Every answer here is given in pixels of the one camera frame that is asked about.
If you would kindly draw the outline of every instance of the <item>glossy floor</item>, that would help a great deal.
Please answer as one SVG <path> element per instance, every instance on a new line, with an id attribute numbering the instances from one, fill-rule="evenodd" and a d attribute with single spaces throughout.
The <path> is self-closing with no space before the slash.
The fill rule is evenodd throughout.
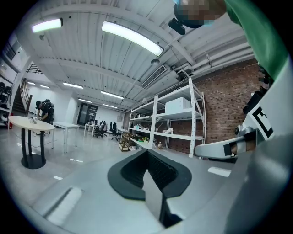
<path id="1" fill-rule="evenodd" d="M 58 182 L 54 176 L 64 178 L 77 168 L 94 160 L 114 155 L 120 155 L 123 159 L 133 154 L 121 152 L 118 145 L 114 145 L 117 141 L 111 140 L 111 135 L 104 138 L 91 138 L 91 135 L 83 137 L 83 129 L 80 128 L 77 137 L 78 145 L 75 147 L 75 130 L 69 130 L 68 152 L 64 153 L 63 129 L 55 130 L 54 149 L 51 148 L 52 138 L 47 134 L 44 137 L 46 165 L 31 170 L 21 164 L 21 129 L 15 126 L 10 131 L 0 129 L 1 174 L 11 192 L 32 205 L 45 189 Z M 32 133 L 32 152 L 41 154 L 40 150 L 40 136 Z"/>

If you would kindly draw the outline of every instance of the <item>fluorescent light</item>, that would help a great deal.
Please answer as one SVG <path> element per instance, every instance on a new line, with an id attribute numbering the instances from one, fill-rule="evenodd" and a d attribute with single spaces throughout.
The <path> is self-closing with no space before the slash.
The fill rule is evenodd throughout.
<path id="1" fill-rule="evenodd" d="M 103 104 L 103 106 L 108 106 L 108 107 L 117 109 L 117 107 L 115 107 L 115 106 L 109 106 L 109 105 L 106 105 L 106 104 Z"/>
<path id="2" fill-rule="evenodd" d="M 111 23 L 108 21 L 103 22 L 102 31 L 113 33 L 117 36 L 123 37 L 127 40 L 130 40 L 143 48 L 149 50 L 153 54 L 159 56 L 163 53 L 164 49 L 158 46 L 156 43 L 152 42 L 150 39 L 145 36 L 126 28 L 122 25 Z"/>
<path id="3" fill-rule="evenodd" d="M 109 95 L 109 96 L 112 96 L 112 97 L 117 97 L 119 99 L 124 99 L 124 97 L 121 97 L 121 96 L 118 96 L 118 95 L 115 95 L 115 94 L 111 94 L 111 93 L 107 93 L 107 92 L 104 92 L 104 91 L 101 91 L 102 94 L 106 94 L 106 95 Z"/>
<path id="4" fill-rule="evenodd" d="M 83 99 L 80 99 L 80 98 L 78 100 L 88 102 L 88 103 L 92 103 L 91 101 L 83 100 Z"/>
<path id="5" fill-rule="evenodd" d="M 50 20 L 46 21 L 37 25 L 34 25 L 32 27 L 33 32 L 39 32 L 39 31 L 44 31 L 52 28 L 58 28 L 63 25 L 62 19 L 56 19 L 56 20 Z"/>
<path id="6" fill-rule="evenodd" d="M 64 84 L 64 85 L 67 85 L 67 86 L 71 86 L 71 87 L 75 87 L 75 88 L 83 89 L 83 87 L 80 86 L 80 85 L 73 85 L 73 84 L 68 84 L 68 83 L 64 83 L 64 82 L 63 82 L 63 84 Z"/>
<path id="7" fill-rule="evenodd" d="M 49 86 L 44 86 L 44 85 L 41 85 L 41 87 L 43 87 L 43 88 L 46 88 L 46 89 L 50 89 L 50 87 L 49 87 Z"/>

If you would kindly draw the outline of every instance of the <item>man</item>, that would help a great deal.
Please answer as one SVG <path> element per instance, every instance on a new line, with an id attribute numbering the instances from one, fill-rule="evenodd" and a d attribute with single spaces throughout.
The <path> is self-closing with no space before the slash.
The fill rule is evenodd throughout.
<path id="1" fill-rule="evenodd" d="M 54 105 L 50 102 L 50 100 L 46 99 L 45 101 L 37 101 L 36 109 L 38 109 L 38 116 L 40 114 L 40 111 L 42 110 L 42 117 L 40 118 L 41 121 L 47 123 L 51 122 L 54 113 Z"/>

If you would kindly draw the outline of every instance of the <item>white box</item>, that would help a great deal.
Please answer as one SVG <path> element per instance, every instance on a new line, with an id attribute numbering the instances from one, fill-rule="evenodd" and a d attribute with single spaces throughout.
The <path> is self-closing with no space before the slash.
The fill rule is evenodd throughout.
<path id="1" fill-rule="evenodd" d="M 166 114 L 180 113 L 184 109 L 188 109 L 188 108 L 191 108 L 191 102 L 186 100 L 183 97 L 180 97 L 173 101 L 166 102 L 165 113 Z"/>

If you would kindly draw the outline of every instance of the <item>white table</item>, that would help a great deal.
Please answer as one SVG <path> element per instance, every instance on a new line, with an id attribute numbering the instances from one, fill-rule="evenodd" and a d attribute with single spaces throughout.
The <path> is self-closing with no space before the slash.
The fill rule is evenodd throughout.
<path id="1" fill-rule="evenodd" d="M 86 128 L 87 128 L 87 126 L 88 126 L 87 134 L 88 134 L 88 132 L 89 132 L 89 130 L 90 130 L 90 127 L 92 127 L 92 138 L 93 138 L 93 132 L 94 132 L 95 128 L 97 127 L 97 125 L 91 125 L 91 124 L 87 124 L 87 123 L 86 123 L 86 124 L 84 125 L 83 137 L 86 136 Z"/>
<path id="2" fill-rule="evenodd" d="M 64 128 L 64 153 L 67 153 L 67 138 L 68 138 L 68 129 L 70 128 L 75 128 L 75 146 L 77 146 L 77 131 L 79 126 L 72 124 L 72 123 L 67 123 L 67 122 L 53 122 L 53 126 L 58 126 L 60 128 Z M 52 149 L 54 148 L 54 132 L 52 134 Z"/>
<path id="3" fill-rule="evenodd" d="M 44 154 L 44 131 L 54 130 L 54 126 L 37 120 L 37 123 L 30 123 L 30 118 L 22 116 L 9 116 L 9 120 L 12 124 L 22 128 L 22 165 L 29 169 L 38 169 L 46 164 L 45 154 Z M 28 152 L 26 151 L 26 129 L 28 130 Z M 41 155 L 32 154 L 32 130 L 41 132 Z"/>
<path id="4" fill-rule="evenodd" d="M 121 131 L 122 133 L 127 133 L 128 132 L 128 130 L 125 130 L 125 129 L 122 129 L 122 128 L 118 128 L 117 130 Z"/>

